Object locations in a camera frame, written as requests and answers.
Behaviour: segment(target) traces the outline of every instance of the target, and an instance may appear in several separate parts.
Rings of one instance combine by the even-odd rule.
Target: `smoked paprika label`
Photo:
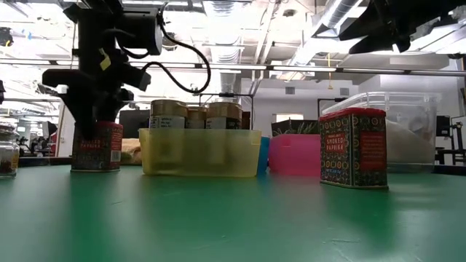
[[[385,114],[348,108],[321,117],[320,179],[363,188],[387,187]]]

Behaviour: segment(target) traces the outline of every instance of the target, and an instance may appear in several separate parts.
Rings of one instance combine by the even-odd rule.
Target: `yellow plastic bin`
[[[261,131],[144,128],[139,141],[146,175],[253,177]],[[219,151],[225,157],[212,162]]]

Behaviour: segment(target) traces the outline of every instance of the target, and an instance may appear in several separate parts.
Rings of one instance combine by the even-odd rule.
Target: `glass jar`
[[[0,123],[0,178],[16,176],[20,161],[20,146],[16,144],[18,137],[15,127]]]

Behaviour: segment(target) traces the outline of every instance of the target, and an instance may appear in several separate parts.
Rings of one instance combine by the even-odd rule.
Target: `window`
[[[274,114],[275,122],[281,122],[285,120],[304,120],[303,114]]]

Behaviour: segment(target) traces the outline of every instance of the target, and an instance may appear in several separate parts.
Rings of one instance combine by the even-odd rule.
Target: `green table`
[[[464,261],[466,177],[147,177],[20,169],[0,180],[0,261]]]

